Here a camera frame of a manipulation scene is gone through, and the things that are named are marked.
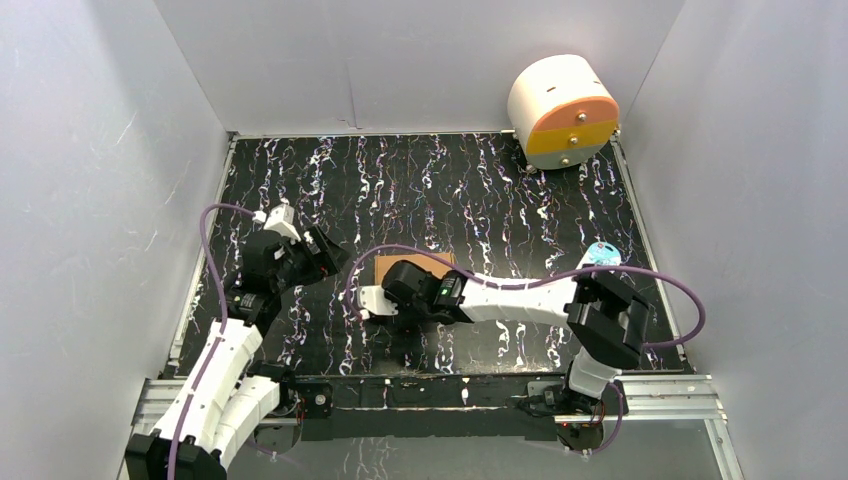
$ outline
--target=enclosure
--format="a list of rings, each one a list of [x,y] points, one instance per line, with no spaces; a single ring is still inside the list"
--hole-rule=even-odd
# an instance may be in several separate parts
[[[216,316],[200,212],[285,199],[354,256],[402,243],[504,278],[609,242],[692,287],[707,326],[620,377],[621,434],[583,461],[513,417],[408,411],[462,410],[463,389],[495,411],[561,378],[571,332],[398,336],[351,320],[343,276],[297,289],[257,357],[334,385],[332,434],[269,418],[230,478],[839,477],[846,47],[848,5],[827,0],[5,2],[4,476],[118,477]],[[620,133],[534,173],[507,96],[563,53]],[[208,228],[232,271],[257,227]],[[694,327],[685,296],[632,282],[649,340]]]

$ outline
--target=small blue object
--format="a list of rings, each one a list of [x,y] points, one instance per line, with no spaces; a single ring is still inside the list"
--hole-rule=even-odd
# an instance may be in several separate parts
[[[587,252],[589,263],[595,265],[619,265],[621,264],[621,252],[606,242],[595,242],[589,245]]]

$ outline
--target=metal frame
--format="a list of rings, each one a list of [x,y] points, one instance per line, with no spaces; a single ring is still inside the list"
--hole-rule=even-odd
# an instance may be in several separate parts
[[[722,479],[743,480],[727,432],[727,416],[713,387],[712,376],[621,375],[618,380],[624,385],[630,407],[630,413],[623,418],[625,421],[703,420]],[[183,380],[148,380],[133,417],[131,434],[149,433],[176,399],[183,383]],[[587,422],[590,418],[588,415],[558,415],[553,421]],[[259,426],[295,427],[296,421],[294,418],[265,418]]]

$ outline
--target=wire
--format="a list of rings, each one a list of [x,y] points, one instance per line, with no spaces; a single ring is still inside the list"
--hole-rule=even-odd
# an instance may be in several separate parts
[[[621,421],[624,419],[624,395],[621,393],[621,390],[618,389],[618,386],[616,384],[608,383],[607,386],[612,387],[612,389],[615,390],[615,393],[618,395],[618,417],[615,419],[615,428],[612,429],[612,433],[604,441],[604,443],[601,444],[600,447],[595,449],[588,448],[586,450],[580,451],[580,453],[584,455],[593,455],[595,453],[606,450],[615,440],[615,437],[618,436],[618,431],[621,429]]]
[[[601,422],[604,421],[604,415],[606,414],[606,406],[604,406],[604,401],[601,400],[592,409],[592,416],[589,418],[589,425],[600,425]],[[595,421],[595,415],[598,415],[598,420]]]
[[[287,417],[287,416],[289,416],[289,415],[291,414],[291,412],[293,412],[293,411],[294,411],[294,410],[298,407],[298,405],[300,405],[300,395],[298,395],[298,394],[297,394],[297,392],[294,392],[294,397],[295,397],[295,400],[294,400],[294,403],[292,403],[292,408],[290,408],[290,409],[286,410],[286,411],[285,411],[285,412],[283,412],[283,413],[274,413],[274,412],[271,412],[271,413],[269,413],[269,414],[268,414],[268,416],[269,416],[269,417],[274,417],[274,418],[280,418],[280,417]]]
[[[578,268],[576,270],[569,270],[567,272],[559,273],[559,274],[553,275],[551,277],[548,277],[548,278],[545,278],[545,279],[542,279],[542,280],[534,280],[534,281],[524,283],[524,284],[498,284],[498,283],[494,283],[494,282],[488,281],[486,279],[480,278],[480,277],[474,275],[473,273],[463,269],[462,267],[455,265],[455,264],[453,264],[453,263],[451,263],[451,262],[449,262],[449,261],[447,261],[447,260],[445,260],[441,257],[438,257],[438,256],[436,256],[436,255],[434,255],[434,254],[432,254],[432,253],[430,253],[426,250],[421,250],[421,249],[415,248],[415,247],[408,247],[406,245],[398,245],[398,244],[394,244],[394,243],[374,247],[374,248],[368,250],[367,252],[363,253],[362,256],[360,256],[359,258],[356,259],[355,262],[353,262],[353,266],[351,267],[350,273],[347,276],[347,281],[345,282],[344,295],[347,299],[348,307],[350,307],[350,309],[357,316],[359,316],[360,319],[362,318],[362,315],[359,313],[361,307],[358,305],[359,300],[358,300],[358,298],[356,298],[357,296],[353,292],[353,290],[354,290],[354,288],[353,288],[353,277],[357,273],[357,270],[359,270],[362,267],[362,263],[366,259],[368,259],[368,257],[370,257],[371,255],[373,255],[373,254],[375,254],[375,253],[377,253],[381,250],[388,250],[388,249],[406,250],[408,252],[413,252],[413,253],[417,253],[419,255],[424,255],[424,256],[432,259],[432,260],[435,260],[435,261],[441,263],[442,265],[445,265],[448,268],[456,270],[461,275],[468,278],[468,280],[470,280],[470,281],[473,281],[475,283],[479,283],[481,285],[485,285],[487,287],[498,288],[498,289],[501,289],[501,290],[528,290],[528,289],[531,289],[531,288],[541,287],[542,285],[547,285],[548,283],[551,283],[551,282],[556,282],[558,280],[562,280],[563,278],[574,277],[576,275],[582,275],[584,273],[594,273],[594,272],[636,273],[636,274],[640,274],[640,275],[647,275],[647,276],[652,277],[654,279],[661,280],[661,281],[666,282],[666,283],[670,283],[670,284],[674,285],[675,287],[679,288],[683,293],[685,293],[687,296],[689,296],[689,298],[692,299],[692,302],[695,304],[695,307],[698,309],[698,323],[695,325],[695,328],[693,328],[691,332],[687,333],[686,335],[683,335],[682,337],[679,337],[679,338],[676,338],[676,339],[673,339],[673,340],[668,340],[668,341],[665,341],[665,342],[648,342],[648,343],[645,343],[645,344],[642,345],[643,349],[668,348],[668,347],[674,347],[674,346],[677,346],[677,345],[682,345],[682,344],[688,342],[689,340],[692,340],[693,338],[695,338],[696,335],[701,333],[701,330],[703,330],[704,325],[706,324],[706,321],[707,321],[707,312],[706,312],[706,309],[704,308],[704,303],[701,301],[700,298],[698,298],[698,295],[696,295],[695,292],[691,288],[687,287],[682,282],[675,279],[674,277],[671,277],[670,275],[667,275],[665,273],[655,272],[653,270],[648,270],[646,268],[631,267],[629,265],[596,265],[596,266],[592,266],[592,267]]]
[[[530,402],[529,398],[523,398],[523,399],[519,400],[518,402],[516,402],[515,408],[521,410],[522,412],[524,412],[527,415],[530,415],[531,417],[534,417],[534,418],[553,417],[555,415],[559,415],[559,414],[562,413],[562,412],[555,412],[555,411],[547,410],[547,409],[545,409],[544,411],[540,411],[539,409],[532,408],[531,405],[533,405],[533,403]]]
[[[300,410],[298,410],[296,417],[297,425],[303,425],[303,421],[306,419],[306,399],[300,401]]]
[[[212,213],[212,211],[217,210],[219,208],[234,210],[244,215],[250,215],[251,217],[255,216],[255,214],[254,212],[244,207],[239,207],[238,205],[230,205],[228,203],[215,203],[209,205],[203,210],[203,213],[200,214],[200,246],[203,248],[203,254],[206,257],[206,267],[212,274],[212,281],[215,284],[215,290],[218,291],[218,303],[221,306],[221,329],[219,330],[219,332],[223,334],[224,329],[227,326],[227,295],[224,292],[224,282],[221,280],[221,275],[218,273],[218,266],[215,264],[215,257],[212,256],[212,247],[209,246],[209,236],[206,234],[206,218],[209,216],[210,213]],[[212,342],[212,346],[209,347],[209,353],[207,353],[206,357],[204,357],[203,363],[201,363],[200,369],[197,371],[197,376],[194,377],[194,382],[192,382],[191,384],[192,391],[197,390],[198,385],[200,385],[200,379],[203,378],[203,374],[206,373],[206,369],[209,368],[209,362],[215,355],[215,351],[218,349],[219,343],[221,343],[221,337],[215,338],[215,340]],[[171,446],[168,449],[168,480],[175,480],[176,477],[177,447],[180,443],[180,435],[182,434],[183,424],[185,424],[186,416],[188,415],[188,411],[191,406],[191,401],[193,399],[194,394],[190,393],[186,395],[186,400],[183,404],[183,409],[180,412],[179,419],[177,420],[177,425],[174,427],[174,436],[173,438],[171,438]]]

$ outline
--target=black patterned floor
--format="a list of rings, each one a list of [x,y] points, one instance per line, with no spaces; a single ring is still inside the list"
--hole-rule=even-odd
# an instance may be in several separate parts
[[[223,202],[264,209],[287,198],[355,257],[384,243],[452,251],[496,277],[540,278],[574,268],[585,248],[616,245],[648,266],[610,145],[588,164],[528,174],[510,135],[452,134],[239,140]],[[256,227],[221,212],[212,247],[226,272]],[[373,263],[360,275],[373,283]],[[288,292],[257,358],[301,375],[485,374],[564,371],[579,345],[570,331],[503,320],[391,334],[342,306],[345,275]],[[218,312],[204,271],[177,375],[197,360]],[[653,281],[630,279],[657,308],[650,341],[671,338]],[[644,369],[680,369],[676,350],[650,352]]]

